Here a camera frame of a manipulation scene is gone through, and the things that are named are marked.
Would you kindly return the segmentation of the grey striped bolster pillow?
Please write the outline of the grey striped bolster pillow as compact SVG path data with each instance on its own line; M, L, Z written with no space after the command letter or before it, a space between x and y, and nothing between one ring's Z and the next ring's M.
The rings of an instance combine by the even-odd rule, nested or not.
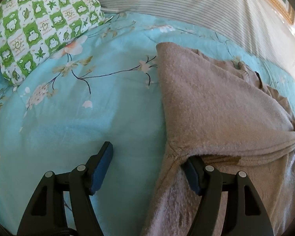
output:
M266 0L99 0L108 12L133 11L214 30L295 79L295 32Z

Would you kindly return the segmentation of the green white checkered pillow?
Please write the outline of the green white checkered pillow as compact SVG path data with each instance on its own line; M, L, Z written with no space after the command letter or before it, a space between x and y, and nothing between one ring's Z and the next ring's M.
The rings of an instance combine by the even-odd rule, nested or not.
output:
M104 23L98 0L4 0L0 69L18 86L53 53Z

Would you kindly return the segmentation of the turquoise floral bed sheet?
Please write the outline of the turquoise floral bed sheet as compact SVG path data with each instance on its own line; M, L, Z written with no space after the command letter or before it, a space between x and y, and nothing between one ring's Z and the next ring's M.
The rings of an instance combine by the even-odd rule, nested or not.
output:
M275 64L205 27L117 14L87 33L81 53L69 49L45 61L17 88L0 71L0 223L6 229L17 232L45 172L71 171L110 141L113 159L91 202L105 235L140 234L166 144L154 62L164 41L243 60L288 98L295 116L295 82Z

